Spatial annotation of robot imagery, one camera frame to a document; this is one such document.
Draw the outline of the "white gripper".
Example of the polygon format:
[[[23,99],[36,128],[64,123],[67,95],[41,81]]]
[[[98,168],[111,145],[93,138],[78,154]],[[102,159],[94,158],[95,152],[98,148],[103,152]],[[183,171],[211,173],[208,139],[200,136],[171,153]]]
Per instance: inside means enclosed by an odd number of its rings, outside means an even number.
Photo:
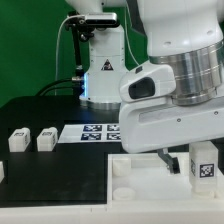
[[[178,174],[178,158],[172,157],[167,148],[223,138],[224,97],[189,107],[152,107],[152,101],[124,103],[119,125],[125,151],[140,153],[159,149],[157,154],[170,173]]]

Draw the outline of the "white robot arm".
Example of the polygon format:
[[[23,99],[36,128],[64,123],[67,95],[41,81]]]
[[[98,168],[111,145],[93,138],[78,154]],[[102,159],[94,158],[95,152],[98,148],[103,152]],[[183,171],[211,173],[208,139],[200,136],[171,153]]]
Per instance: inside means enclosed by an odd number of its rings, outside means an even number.
[[[224,137],[224,0],[109,0],[127,5],[148,39],[148,60],[120,82],[119,126],[128,153]]]

